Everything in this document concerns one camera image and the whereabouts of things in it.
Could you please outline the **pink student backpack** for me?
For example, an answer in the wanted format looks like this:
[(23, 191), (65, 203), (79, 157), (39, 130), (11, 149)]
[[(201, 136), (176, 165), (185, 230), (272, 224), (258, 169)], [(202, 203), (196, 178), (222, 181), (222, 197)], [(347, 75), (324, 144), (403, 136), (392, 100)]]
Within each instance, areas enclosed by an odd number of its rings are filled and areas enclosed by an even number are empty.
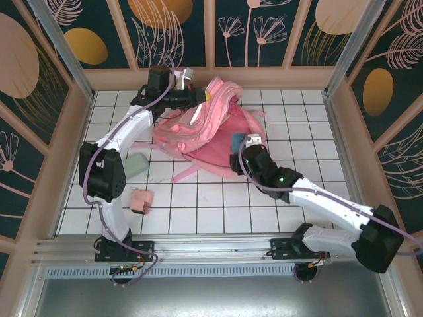
[(206, 170), (222, 178), (235, 178), (230, 166), (232, 136), (238, 133), (258, 134), (265, 140), (258, 118), (262, 110), (246, 110), (238, 100), (243, 89), (233, 81), (215, 77), (206, 87), (211, 99), (185, 112), (173, 110), (153, 128), (153, 142), (136, 141), (133, 148), (160, 150), (170, 156), (189, 160), (192, 166), (171, 178), (176, 183)]

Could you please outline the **sage green pencil case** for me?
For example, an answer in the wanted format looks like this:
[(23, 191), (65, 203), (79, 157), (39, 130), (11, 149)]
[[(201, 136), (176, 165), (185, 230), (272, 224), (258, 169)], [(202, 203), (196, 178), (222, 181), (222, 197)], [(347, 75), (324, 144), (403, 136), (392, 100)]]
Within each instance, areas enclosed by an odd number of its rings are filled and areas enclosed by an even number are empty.
[(149, 161), (143, 153), (133, 153), (123, 162), (126, 179), (141, 174), (149, 168)]

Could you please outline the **pink box-shaped sharpener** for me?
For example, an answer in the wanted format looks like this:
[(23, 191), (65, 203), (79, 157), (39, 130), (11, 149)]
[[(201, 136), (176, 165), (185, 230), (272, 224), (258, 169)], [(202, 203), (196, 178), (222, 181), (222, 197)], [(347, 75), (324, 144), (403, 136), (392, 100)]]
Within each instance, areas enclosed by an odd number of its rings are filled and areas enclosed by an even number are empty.
[(147, 215), (151, 211), (153, 192), (136, 188), (131, 194), (130, 209), (133, 213)]

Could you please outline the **grey metal sheet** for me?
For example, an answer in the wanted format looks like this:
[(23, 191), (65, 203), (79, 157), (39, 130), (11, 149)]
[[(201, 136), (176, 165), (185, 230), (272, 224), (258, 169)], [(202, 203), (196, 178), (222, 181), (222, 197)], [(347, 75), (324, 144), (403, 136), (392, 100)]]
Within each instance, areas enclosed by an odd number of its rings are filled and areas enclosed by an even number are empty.
[(378, 275), (357, 264), (325, 267), (311, 282), (291, 276), (48, 279), (34, 317), (407, 317)]

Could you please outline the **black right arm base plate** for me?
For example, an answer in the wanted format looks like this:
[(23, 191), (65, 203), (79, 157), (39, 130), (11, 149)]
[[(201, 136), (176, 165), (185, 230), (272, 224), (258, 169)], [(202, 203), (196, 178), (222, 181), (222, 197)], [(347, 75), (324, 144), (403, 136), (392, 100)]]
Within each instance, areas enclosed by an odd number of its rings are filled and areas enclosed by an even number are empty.
[(266, 253), (273, 260), (319, 260), (330, 258), (329, 252), (311, 251), (301, 240), (293, 238), (274, 238)]

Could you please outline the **aluminium side rail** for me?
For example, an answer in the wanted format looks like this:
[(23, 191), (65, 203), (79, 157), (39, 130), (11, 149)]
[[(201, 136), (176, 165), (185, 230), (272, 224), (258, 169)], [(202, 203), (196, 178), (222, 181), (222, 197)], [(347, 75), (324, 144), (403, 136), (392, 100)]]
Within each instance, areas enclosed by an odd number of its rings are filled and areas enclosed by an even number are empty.
[(334, 103), (327, 96), (323, 96), (323, 103), (327, 112), (328, 121), (338, 151), (338, 156), (340, 159), (342, 171), (344, 173), (344, 178), (348, 193), (350, 195), (350, 200), (355, 203), (359, 203), (360, 205), (374, 207), (374, 205), (372, 203), (368, 203), (365, 200), (365, 197), (363, 196), (363, 191), (358, 180), (356, 167), (354, 166), (346, 138), (342, 131), (340, 120), (338, 119), (338, 115), (336, 114), (336, 108), (334, 106)]

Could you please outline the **aluminium mounting rail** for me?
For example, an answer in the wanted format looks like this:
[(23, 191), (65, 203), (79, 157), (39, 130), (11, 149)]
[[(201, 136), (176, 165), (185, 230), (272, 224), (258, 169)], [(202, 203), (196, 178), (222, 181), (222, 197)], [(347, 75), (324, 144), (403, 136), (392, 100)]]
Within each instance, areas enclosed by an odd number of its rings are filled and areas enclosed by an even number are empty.
[[(159, 265), (268, 263), (273, 238), (290, 234), (136, 234), (135, 240), (152, 240)], [(60, 235), (36, 243), (34, 265), (95, 265), (93, 234)]]

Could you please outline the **aluminium frame post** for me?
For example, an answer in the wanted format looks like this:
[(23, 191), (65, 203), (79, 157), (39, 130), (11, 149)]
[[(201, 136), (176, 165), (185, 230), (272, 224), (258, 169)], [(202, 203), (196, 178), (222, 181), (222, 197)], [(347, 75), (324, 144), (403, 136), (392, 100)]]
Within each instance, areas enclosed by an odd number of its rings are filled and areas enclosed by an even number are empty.
[(71, 26), (83, 12), (82, 0), (25, 1), (30, 6), (40, 31), (47, 37), (56, 55), (61, 57), (65, 68), (70, 71), (83, 94), (91, 102), (94, 96), (93, 88), (61, 29), (62, 26)]
[(388, 0), (369, 0), (363, 13), (351, 33), (344, 49), (342, 50), (338, 61), (334, 67), (330, 78), (322, 91), (323, 96), (331, 98), (342, 82), (347, 70), (351, 66), (354, 58), (364, 46), (371, 29), (374, 27), (377, 19), (382, 16), (382, 11)]

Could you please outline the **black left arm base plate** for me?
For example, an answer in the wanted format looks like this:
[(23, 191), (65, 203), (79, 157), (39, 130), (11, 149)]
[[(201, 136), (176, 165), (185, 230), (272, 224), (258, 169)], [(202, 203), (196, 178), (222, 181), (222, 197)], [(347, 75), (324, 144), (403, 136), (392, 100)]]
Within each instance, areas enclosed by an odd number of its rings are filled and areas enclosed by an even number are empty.
[[(130, 237), (127, 237), (124, 243), (144, 252), (154, 251), (154, 241), (132, 241)], [(153, 261), (152, 256), (135, 253), (103, 236), (95, 240), (93, 247), (95, 249), (94, 261), (98, 263), (140, 262), (139, 256), (142, 256), (146, 262)]]

